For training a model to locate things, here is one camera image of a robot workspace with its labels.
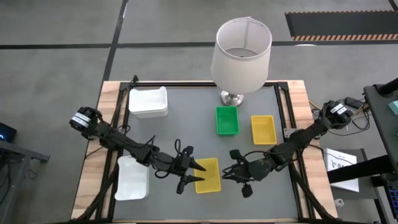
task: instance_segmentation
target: table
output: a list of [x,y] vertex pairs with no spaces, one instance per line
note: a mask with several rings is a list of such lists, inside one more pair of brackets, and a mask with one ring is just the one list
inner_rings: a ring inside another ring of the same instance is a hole
[[[292,103],[292,109],[294,112],[294,118],[298,128],[306,128],[313,123],[312,114],[310,111],[310,106],[308,103],[307,93],[305,91],[304,82],[301,80],[295,81],[284,81],[288,83],[289,86],[289,97]],[[119,92],[120,82],[104,82],[103,88],[101,90],[101,95],[99,98],[98,109],[102,112],[105,121],[110,121],[114,108],[116,106],[116,101]],[[282,97],[282,104],[287,111],[285,98]],[[122,104],[122,113],[120,115],[119,123],[122,123],[124,104]],[[285,120],[287,126],[290,126],[290,117],[287,113],[285,115]],[[313,141],[312,144],[319,144],[317,141]],[[88,146],[87,153],[98,148],[98,142],[90,142]],[[85,163],[83,164],[83,169],[81,173],[80,183],[78,187],[78,192],[76,194],[75,204],[73,207],[72,218],[78,217],[85,208],[91,203],[92,199],[98,193],[101,185],[101,180],[103,178],[104,164],[106,159],[106,150],[100,150],[96,154],[91,155]],[[328,177],[326,174],[325,165],[323,163],[322,153],[315,148],[309,147],[304,151],[303,159],[305,163],[305,170],[307,172],[307,178],[309,186],[312,192],[315,194],[317,199],[326,208],[326,210],[333,216],[337,216],[335,209],[333,196],[331,194],[330,185],[328,182]],[[308,210],[306,209],[306,201],[303,193],[300,192],[300,202],[303,208],[303,216],[308,217]],[[109,198],[111,191],[109,190],[104,201],[104,207],[102,209],[102,217],[107,216]],[[205,220],[208,222],[220,222],[220,220]],[[238,222],[247,222],[247,220],[233,220]],[[291,217],[286,217],[278,220],[261,220],[262,222],[294,222],[296,219]]]

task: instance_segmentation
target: metal stand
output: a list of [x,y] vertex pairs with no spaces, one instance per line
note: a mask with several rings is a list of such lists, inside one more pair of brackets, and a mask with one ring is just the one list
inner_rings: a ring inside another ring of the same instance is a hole
[[30,149],[25,149],[23,147],[19,147],[15,144],[11,144],[6,141],[0,141],[0,151],[13,152],[23,156],[30,157],[32,159],[38,159],[41,163],[47,163],[50,159],[50,156],[48,155],[34,152],[31,151]]
[[377,157],[360,162],[352,166],[346,166],[328,172],[329,182],[337,183],[370,175],[392,172],[391,162],[388,156]]

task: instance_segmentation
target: white lampshade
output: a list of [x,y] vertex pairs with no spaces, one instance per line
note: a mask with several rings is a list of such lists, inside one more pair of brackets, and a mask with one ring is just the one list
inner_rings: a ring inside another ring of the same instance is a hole
[[218,29],[211,76],[232,94],[254,92],[268,77],[272,36],[268,27],[251,17],[237,18]]

